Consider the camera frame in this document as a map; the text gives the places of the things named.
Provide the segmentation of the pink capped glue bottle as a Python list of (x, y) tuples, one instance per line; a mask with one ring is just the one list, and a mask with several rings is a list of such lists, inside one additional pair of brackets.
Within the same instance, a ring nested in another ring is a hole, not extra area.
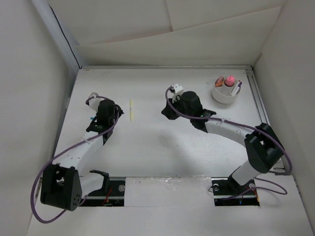
[(233, 76), (227, 76), (224, 80), (224, 84), (227, 87), (233, 87), (235, 84), (235, 78)]

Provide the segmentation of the purple capped white pen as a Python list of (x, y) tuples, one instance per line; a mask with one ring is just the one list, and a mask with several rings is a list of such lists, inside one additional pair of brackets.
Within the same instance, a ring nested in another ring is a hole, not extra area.
[(242, 85), (242, 82), (240, 80), (238, 80), (237, 83), (235, 84), (234, 88), (231, 91), (232, 96), (235, 96), (238, 93), (238, 91), (241, 88), (241, 85)]

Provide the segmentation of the red capped white pen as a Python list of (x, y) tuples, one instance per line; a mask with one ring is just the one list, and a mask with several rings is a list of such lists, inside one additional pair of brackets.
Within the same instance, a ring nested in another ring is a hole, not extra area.
[(238, 92), (239, 89), (240, 89), (240, 85), (236, 86), (236, 87), (232, 90), (231, 95), (232, 95), (232, 96), (235, 96), (235, 95), (237, 94), (237, 92)]

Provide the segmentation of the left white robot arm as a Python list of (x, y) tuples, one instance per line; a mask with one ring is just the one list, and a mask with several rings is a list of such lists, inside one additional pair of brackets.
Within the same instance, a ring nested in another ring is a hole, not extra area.
[(104, 195), (110, 190), (109, 174), (90, 170), (85, 165), (96, 156), (113, 134), (122, 109), (110, 99), (100, 99), (96, 116), (87, 127), (81, 142), (62, 155), (56, 164), (45, 167), (40, 201), (44, 205), (74, 211), (82, 198), (92, 192)]

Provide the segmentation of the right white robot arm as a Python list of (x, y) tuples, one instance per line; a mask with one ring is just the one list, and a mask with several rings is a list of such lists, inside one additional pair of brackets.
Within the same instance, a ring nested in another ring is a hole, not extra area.
[(203, 108), (199, 96), (169, 87), (165, 91), (166, 106), (161, 113), (169, 120), (186, 118), (197, 130), (237, 142), (246, 149), (247, 161), (230, 174), (226, 187), (230, 198), (249, 192), (250, 181), (271, 168), (287, 153), (270, 125), (249, 126), (220, 118), (216, 112)]

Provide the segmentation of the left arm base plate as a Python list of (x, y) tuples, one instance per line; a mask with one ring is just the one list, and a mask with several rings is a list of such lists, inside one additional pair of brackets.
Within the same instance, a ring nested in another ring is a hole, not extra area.
[(125, 202), (125, 178), (110, 178), (107, 192), (97, 190), (88, 195), (82, 207), (123, 207)]

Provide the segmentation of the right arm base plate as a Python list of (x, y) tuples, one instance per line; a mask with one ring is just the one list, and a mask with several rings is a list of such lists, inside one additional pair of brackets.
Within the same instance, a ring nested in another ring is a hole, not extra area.
[(255, 181), (251, 179), (243, 186), (234, 185), (227, 177), (211, 178), (211, 187), (216, 207), (228, 206), (260, 206)]

